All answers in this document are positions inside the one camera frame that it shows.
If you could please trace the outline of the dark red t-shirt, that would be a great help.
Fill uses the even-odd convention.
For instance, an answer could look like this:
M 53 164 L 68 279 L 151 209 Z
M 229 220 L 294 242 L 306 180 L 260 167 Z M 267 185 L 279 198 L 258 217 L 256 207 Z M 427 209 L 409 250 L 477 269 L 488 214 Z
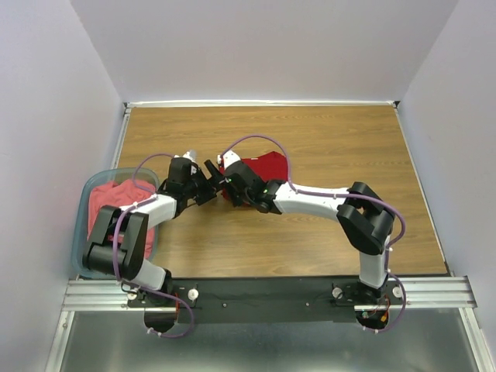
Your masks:
M 286 156 L 276 151 L 270 151 L 258 157 L 242 158 L 242 162 L 248 165 L 265 182 L 272 179 L 288 180 Z

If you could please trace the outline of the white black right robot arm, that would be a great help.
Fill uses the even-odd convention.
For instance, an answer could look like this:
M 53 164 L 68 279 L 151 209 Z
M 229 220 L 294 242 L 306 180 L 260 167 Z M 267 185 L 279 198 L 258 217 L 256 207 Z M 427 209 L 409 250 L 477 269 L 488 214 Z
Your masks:
M 217 189 L 236 207 L 248 205 L 260 213 L 300 213 L 340 224 L 350 245 L 360 253 L 358 298 L 372 304 L 382 298 L 388 280 L 389 248 L 397 212 L 363 182 L 350 188 L 296 186 L 290 181 L 264 181 L 238 157 L 220 170 L 210 160 L 205 166 Z

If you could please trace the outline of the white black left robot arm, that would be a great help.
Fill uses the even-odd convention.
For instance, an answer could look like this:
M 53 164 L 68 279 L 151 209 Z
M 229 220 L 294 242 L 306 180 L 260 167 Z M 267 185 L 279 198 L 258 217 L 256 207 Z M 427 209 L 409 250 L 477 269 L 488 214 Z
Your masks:
M 217 196 L 222 173 L 210 160 L 205 167 L 209 176 L 190 155 L 175 157 L 167 178 L 149 198 L 123 207 L 102 207 L 82 253 L 82 266 L 145 288 L 153 305 L 167 304 L 173 291 L 172 274 L 145 258 L 146 235 L 177 218 L 189 201 L 203 205 Z

